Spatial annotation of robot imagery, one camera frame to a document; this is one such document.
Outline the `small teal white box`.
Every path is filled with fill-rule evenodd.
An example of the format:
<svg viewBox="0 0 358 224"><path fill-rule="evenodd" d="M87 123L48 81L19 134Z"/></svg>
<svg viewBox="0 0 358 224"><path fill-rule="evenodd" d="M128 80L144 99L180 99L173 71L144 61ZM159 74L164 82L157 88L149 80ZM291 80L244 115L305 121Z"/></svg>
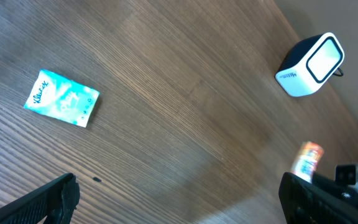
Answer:
<svg viewBox="0 0 358 224"><path fill-rule="evenodd" d="M24 108L85 128L99 91L42 69Z"/></svg>

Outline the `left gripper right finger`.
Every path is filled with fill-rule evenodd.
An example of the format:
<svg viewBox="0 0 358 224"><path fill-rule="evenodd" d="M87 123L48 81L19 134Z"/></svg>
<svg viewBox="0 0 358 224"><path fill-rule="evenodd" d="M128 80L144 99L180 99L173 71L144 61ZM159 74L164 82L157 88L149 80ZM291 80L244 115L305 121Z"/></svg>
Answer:
<svg viewBox="0 0 358 224"><path fill-rule="evenodd" d="M349 205L291 172L283 174L278 196L287 223L358 223L358 205Z"/></svg>

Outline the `white barcode scanner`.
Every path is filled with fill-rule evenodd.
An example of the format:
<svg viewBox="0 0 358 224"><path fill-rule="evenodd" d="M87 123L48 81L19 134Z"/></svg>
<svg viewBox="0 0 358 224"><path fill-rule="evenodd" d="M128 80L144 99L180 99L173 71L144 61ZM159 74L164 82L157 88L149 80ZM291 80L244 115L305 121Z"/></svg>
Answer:
<svg viewBox="0 0 358 224"><path fill-rule="evenodd" d="M340 69L344 50L332 32L304 39L286 54L276 81L292 97L317 92L331 76L344 75Z"/></svg>

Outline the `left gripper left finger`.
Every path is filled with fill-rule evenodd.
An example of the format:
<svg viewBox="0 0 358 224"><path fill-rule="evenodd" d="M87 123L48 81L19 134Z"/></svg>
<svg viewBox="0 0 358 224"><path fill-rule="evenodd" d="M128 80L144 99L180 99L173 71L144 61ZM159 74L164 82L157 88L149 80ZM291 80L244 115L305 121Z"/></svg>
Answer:
<svg viewBox="0 0 358 224"><path fill-rule="evenodd" d="M76 177L67 173L1 207L0 223L70 223L79 200Z"/></svg>

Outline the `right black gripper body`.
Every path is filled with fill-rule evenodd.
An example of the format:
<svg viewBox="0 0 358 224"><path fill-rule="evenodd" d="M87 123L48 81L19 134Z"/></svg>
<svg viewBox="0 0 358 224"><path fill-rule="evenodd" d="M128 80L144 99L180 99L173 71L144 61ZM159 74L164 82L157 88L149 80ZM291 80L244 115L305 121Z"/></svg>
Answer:
<svg viewBox="0 0 358 224"><path fill-rule="evenodd" d="M316 172L313 174L311 182L314 186L349 205L358 205L358 191L348 186L338 185L335 181Z"/></svg>

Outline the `small orange snack box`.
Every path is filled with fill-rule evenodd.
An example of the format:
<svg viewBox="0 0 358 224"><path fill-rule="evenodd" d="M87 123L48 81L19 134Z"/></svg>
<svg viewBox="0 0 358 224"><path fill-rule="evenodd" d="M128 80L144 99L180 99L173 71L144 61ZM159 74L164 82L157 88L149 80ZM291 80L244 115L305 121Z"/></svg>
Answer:
<svg viewBox="0 0 358 224"><path fill-rule="evenodd" d="M320 145L310 141L304 142L295 157L290 172L311 183L313 173L323 154L324 150Z"/></svg>

